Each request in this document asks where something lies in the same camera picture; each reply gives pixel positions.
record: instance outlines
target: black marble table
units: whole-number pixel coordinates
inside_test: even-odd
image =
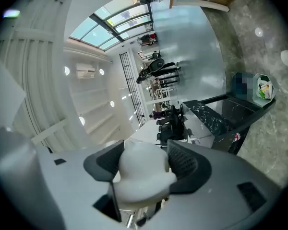
[[[252,123],[275,104],[260,108],[225,94],[207,100],[183,102],[185,128],[192,143],[237,154]],[[240,140],[234,141],[239,133]]]

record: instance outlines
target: person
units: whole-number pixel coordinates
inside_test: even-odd
[[[165,75],[168,73],[173,73],[173,72],[178,71],[180,69],[181,69],[181,67],[178,66],[178,62],[176,62],[176,63],[170,62],[170,63],[164,64],[160,70],[155,71],[155,72],[150,72],[148,74],[147,74],[147,68],[145,68],[145,69],[142,69],[140,71],[139,77],[137,78],[136,83],[140,84],[140,83],[142,83],[142,81],[144,81],[148,77],[151,77],[151,76],[158,77],[158,76]]]
[[[172,115],[172,110],[171,109],[168,109],[166,111],[161,111],[161,112],[155,112],[153,111],[151,113],[151,115],[149,115],[150,118],[153,118],[153,119],[158,119],[158,118],[162,118],[162,117],[166,117],[166,116],[169,116],[169,115]]]
[[[149,117],[150,118],[153,118],[153,119],[158,119],[158,118],[162,118],[162,117],[165,117],[166,116],[166,113],[165,113],[165,111],[161,111],[161,112],[155,112],[155,111],[153,111],[150,115],[149,115]]]

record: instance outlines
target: air conditioner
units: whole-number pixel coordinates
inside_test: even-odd
[[[79,79],[91,79],[95,77],[95,68],[92,65],[77,63],[76,65],[77,78]]]

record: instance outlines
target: black chair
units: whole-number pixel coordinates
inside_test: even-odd
[[[167,129],[171,129],[170,123],[159,126],[159,132],[161,132],[162,130],[163,130],[163,131],[164,131],[164,130],[167,130]]]
[[[157,120],[156,125],[164,125],[167,122],[169,122],[169,117]]]

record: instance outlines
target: gym equipment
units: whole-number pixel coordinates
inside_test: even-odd
[[[152,56],[148,59],[149,61],[161,58],[160,52],[154,51]]]
[[[158,58],[155,59],[152,63],[149,64],[148,68],[151,72],[159,71],[164,65],[164,59]]]
[[[0,128],[0,186],[36,228],[125,229],[118,223],[112,182],[123,152],[124,142],[118,141],[54,154]],[[248,229],[280,193],[264,174],[232,154],[173,140],[167,153],[177,181],[169,186],[167,205],[143,230]]]

